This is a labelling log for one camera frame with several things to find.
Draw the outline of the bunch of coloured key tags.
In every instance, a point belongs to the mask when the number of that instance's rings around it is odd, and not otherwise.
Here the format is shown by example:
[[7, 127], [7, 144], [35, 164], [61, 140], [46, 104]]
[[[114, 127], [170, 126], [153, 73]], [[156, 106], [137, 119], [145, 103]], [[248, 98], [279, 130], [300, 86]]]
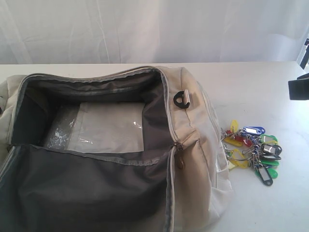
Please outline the bunch of coloured key tags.
[[228, 129], [221, 129], [221, 141], [229, 170], [249, 168], [261, 183], [272, 186], [282, 154], [274, 135], [267, 135], [265, 128], [259, 126], [240, 127], [232, 120]]

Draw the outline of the beige duffel bag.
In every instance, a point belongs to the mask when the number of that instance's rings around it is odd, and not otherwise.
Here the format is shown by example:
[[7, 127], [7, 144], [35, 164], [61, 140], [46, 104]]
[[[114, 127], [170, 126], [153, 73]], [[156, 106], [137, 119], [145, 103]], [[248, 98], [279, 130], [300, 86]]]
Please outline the beige duffel bag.
[[[83, 102], [143, 103], [144, 150], [43, 146], [60, 107]], [[95, 78], [13, 75], [0, 85], [3, 232], [201, 231], [221, 217], [232, 193], [217, 115], [184, 67]]]

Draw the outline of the black stand at right edge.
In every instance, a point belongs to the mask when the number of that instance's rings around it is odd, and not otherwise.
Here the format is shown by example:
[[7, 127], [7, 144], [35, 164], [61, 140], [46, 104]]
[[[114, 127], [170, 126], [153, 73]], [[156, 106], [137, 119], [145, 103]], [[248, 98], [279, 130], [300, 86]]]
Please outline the black stand at right edge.
[[309, 61], [309, 38], [306, 39], [305, 43], [304, 43], [306, 50], [305, 50], [305, 54], [302, 58], [302, 61], [300, 63], [300, 67], [304, 70], [308, 61]]

